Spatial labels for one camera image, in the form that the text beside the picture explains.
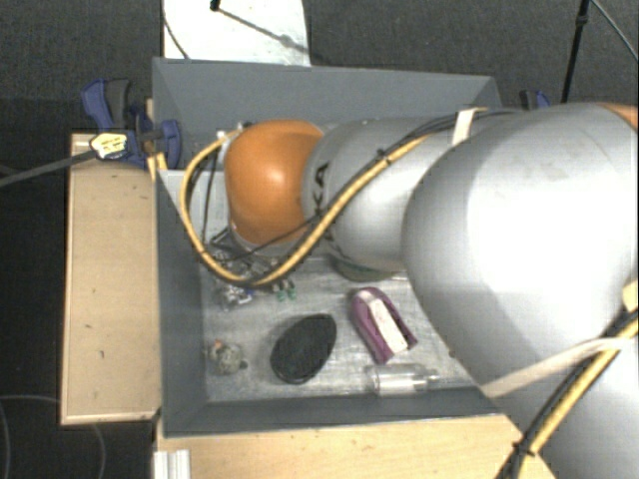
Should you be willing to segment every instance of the gray box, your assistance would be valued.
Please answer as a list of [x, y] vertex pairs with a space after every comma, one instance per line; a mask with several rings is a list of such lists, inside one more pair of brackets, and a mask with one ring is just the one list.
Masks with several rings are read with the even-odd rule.
[[[215, 130], [234, 128], [240, 121], [289, 117], [323, 124], [418, 116], [427, 120], [431, 115], [467, 106], [500, 106], [494, 81], [487, 77], [156, 59], [153, 79], [155, 118], [179, 121], [185, 160], [209, 143]], [[476, 387], [464, 381], [412, 397], [378, 398], [356, 388], [351, 394], [310, 390], [304, 395], [285, 395], [291, 391], [283, 389], [281, 398], [273, 396], [271, 389], [265, 398], [252, 394], [252, 398], [238, 400], [231, 399], [227, 389], [225, 395], [217, 396], [227, 379], [221, 379], [218, 388], [215, 377], [208, 373], [203, 350], [211, 330], [207, 326], [215, 321], [210, 315], [219, 309], [207, 296], [210, 276], [199, 264], [173, 202], [181, 176], [181, 171], [164, 173], [157, 183], [156, 200], [166, 436], [496, 412]], [[216, 191], [218, 201], [213, 208], [217, 212], [210, 222], [212, 227], [224, 224], [224, 188], [219, 182]], [[198, 219], [202, 193], [194, 192], [194, 221]], [[342, 333], [349, 335], [352, 329], [344, 327]], [[266, 376], [261, 371], [256, 384], [268, 381]]]

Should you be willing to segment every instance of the white paper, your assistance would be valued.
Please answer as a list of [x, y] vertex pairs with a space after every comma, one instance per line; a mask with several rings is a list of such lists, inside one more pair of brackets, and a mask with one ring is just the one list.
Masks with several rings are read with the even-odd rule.
[[[302, 0], [165, 0], [166, 19], [191, 59], [309, 66]], [[164, 29], [164, 56], [183, 55]]]

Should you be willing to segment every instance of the gray bin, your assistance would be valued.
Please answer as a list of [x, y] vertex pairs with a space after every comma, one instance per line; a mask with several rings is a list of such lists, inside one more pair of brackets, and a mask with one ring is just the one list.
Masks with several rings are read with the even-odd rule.
[[[240, 121], [291, 117], [322, 124], [404, 116], [423, 116], [426, 120], [431, 115], [454, 112], [466, 106], [500, 105], [495, 84], [486, 77], [161, 59], [154, 61], [153, 68], [155, 119], [179, 121], [186, 159], [210, 142], [215, 130], [233, 128]], [[215, 306], [215, 300], [208, 296], [212, 277], [198, 262], [174, 203], [181, 177], [182, 171], [163, 173], [156, 190], [162, 414], [166, 436], [371, 424], [496, 412], [469, 378], [459, 374], [456, 362], [441, 351], [445, 349], [442, 348], [443, 343], [434, 331], [428, 330], [429, 323], [418, 307], [413, 315], [406, 315], [413, 317], [413, 329], [422, 325], [417, 335], [420, 345], [415, 350], [420, 346], [422, 353], [436, 350], [434, 354], [437, 356], [433, 356], [432, 361], [438, 364], [437, 368], [444, 370], [445, 376], [436, 388], [411, 397], [378, 398], [358, 388], [360, 382], [354, 373], [350, 391], [343, 386], [333, 390], [313, 390], [315, 380], [308, 384], [306, 390], [296, 390], [298, 387], [277, 385], [270, 378], [267, 367], [250, 361], [249, 369], [238, 374], [244, 374], [245, 379], [252, 378], [250, 382], [254, 388], [249, 392], [238, 389], [238, 398], [234, 399], [233, 381], [236, 380], [212, 375], [203, 350], [210, 341], [212, 329], [215, 332], [217, 327], [225, 324], [224, 334], [220, 335], [225, 338], [234, 331], [229, 321], [242, 315], [240, 312], [222, 313]], [[212, 204], [214, 214], [210, 218], [212, 229], [224, 225], [222, 180], [223, 176], [218, 175]], [[194, 193], [196, 224], [201, 218], [199, 208], [203, 192], [195, 190]], [[335, 275], [328, 269], [323, 270], [321, 257], [312, 257], [301, 268], [301, 284], [304, 284], [304, 275], [313, 274], [322, 274], [323, 278]], [[339, 284], [338, 279], [334, 282], [337, 283], [332, 285], [340, 285], [344, 293], [335, 295], [328, 302], [324, 300], [322, 304], [330, 305], [335, 314], [345, 313], [344, 300], [350, 288]], [[401, 279], [393, 285], [400, 288]], [[352, 288], [357, 287], [362, 285], [355, 284]], [[299, 293], [299, 296], [304, 296], [307, 302], [315, 302], [313, 296], [316, 294], [307, 292]], [[257, 298], [254, 303], [260, 303], [260, 300]], [[270, 300], [262, 302], [263, 305], [269, 303]], [[278, 327], [281, 319], [287, 319], [296, 311], [294, 305], [287, 305], [280, 310], [281, 317], [277, 318], [266, 305], [265, 314], [270, 316], [262, 319], [262, 326], [266, 321], [273, 327], [271, 330]], [[325, 306], [315, 311], [325, 311]], [[260, 307], [258, 305], [251, 310], [260, 310]], [[300, 315], [309, 310], [307, 305], [300, 303]], [[345, 318], [337, 319], [337, 322], [338, 332], [345, 339], [341, 345], [344, 349], [353, 350], [348, 355], [347, 366], [362, 370], [371, 363], [370, 358], [365, 357], [363, 344]], [[237, 335], [251, 340], [250, 330], [237, 328], [237, 331]], [[246, 344], [258, 356], [260, 349], [266, 349], [263, 341], [260, 337], [241, 344]], [[339, 373], [340, 380], [348, 378], [347, 367], [340, 369], [339, 365], [343, 356], [346, 354], [339, 355], [333, 364], [326, 365], [326, 374]], [[361, 363], [353, 363], [359, 357]], [[282, 393], [281, 397], [277, 396], [278, 391]]]

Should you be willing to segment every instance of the purple lighter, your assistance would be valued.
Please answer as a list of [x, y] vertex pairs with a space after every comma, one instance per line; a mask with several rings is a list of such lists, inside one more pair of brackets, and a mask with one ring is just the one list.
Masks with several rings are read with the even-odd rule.
[[[376, 320], [375, 311], [371, 308], [374, 303], [379, 302], [383, 303], [390, 316], [383, 323], [385, 328], [379, 327], [381, 321]], [[384, 335], [394, 334], [403, 339], [404, 349], [411, 349], [417, 344], [417, 339], [401, 320], [388, 296], [376, 287], [365, 287], [356, 292], [350, 301], [350, 313], [355, 327], [370, 349], [375, 362], [379, 364], [387, 363], [396, 354], [393, 345], [384, 338]], [[389, 324], [394, 325], [394, 328], [388, 328]]]

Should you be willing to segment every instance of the yellow cable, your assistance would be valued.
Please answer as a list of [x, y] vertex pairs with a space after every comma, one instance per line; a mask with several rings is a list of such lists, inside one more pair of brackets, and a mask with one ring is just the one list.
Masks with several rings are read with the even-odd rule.
[[[191, 240], [193, 247], [196, 252], [200, 255], [202, 260], [207, 264], [207, 266], [218, 276], [228, 281], [235, 282], [243, 282], [248, 279], [242, 276], [239, 276], [232, 271], [221, 266], [206, 250], [204, 244], [198, 237], [198, 233], [196, 233], [193, 222], [191, 220], [191, 216], [189, 213], [189, 202], [188, 202], [188, 192], [189, 192], [189, 184], [191, 182], [191, 178], [195, 173], [198, 165], [211, 153], [213, 153], [216, 149], [220, 148], [224, 142], [234, 138], [241, 131], [236, 131], [231, 135], [224, 135], [221, 138], [217, 139], [215, 142], [211, 143], [206, 148], [202, 149], [188, 164], [187, 168], [184, 172], [184, 178], [182, 180], [182, 186], [180, 188], [180, 210], [182, 214], [182, 222], [187, 231], [187, 235]], [[307, 254], [307, 252], [313, 248], [313, 246], [321, 239], [324, 232], [328, 227], [332, 224], [332, 222], [337, 218], [339, 212], [346, 206], [346, 204], [363, 188], [365, 187], [373, 178], [378, 176], [382, 171], [388, 168], [392, 163], [399, 160], [401, 157], [412, 151], [415, 147], [421, 144], [427, 135], [417, 137], [405, 145], [397, 148], [395, 151], [390, 153], [388, 156], [380, 159], [376, 162], [370, 169], [368, 169], [364, 174], [362, 174], [359, 178], [357, 178], [350, 187], [348, 187], [343, 194], [335, 201], [335, 203], [329, 208], [326, 214], [321, 218], [317, 226], [313, 229], [311, 234], [305, 239], [305, 241], [289, 256], [289, 258], [281, 264], [277, 269], [271, 272], [266, 277], [253, 282], [251, 286], [260, 287], [268, 284], [275, 278], [286, 274], [288, 271], [293, 269]]]
[[[631, 339], [637, 336], [639, 330], [639, 321], [635, 319], [629, 322], [624, 328], [615, 335], [615, 337]], [[609, 349], [601, 351], [597, 354], [595, 359], [584, 369], [579, 375], [575, 383], [566, 392], [566, 395], [557, 403], [557, 406], [550, 412], [546, 420], [544, 421], [539, 431], [534, 436], [530, 444], [530, 453], [536, 455], [539, 450], [545, 445], [550, 436], [557, 429], [559, 424], [568, 415], [573, 406], [584, 395], [586, 390], [592, 385], [592, 383], [599, 377], [599, 375], [610, 365], [610, 362], [619, 353], [618, 349]], [[526, 465], [526, 461], [530, 459], [530, 456], [526, 455], [521, 464], [521, 471]]]

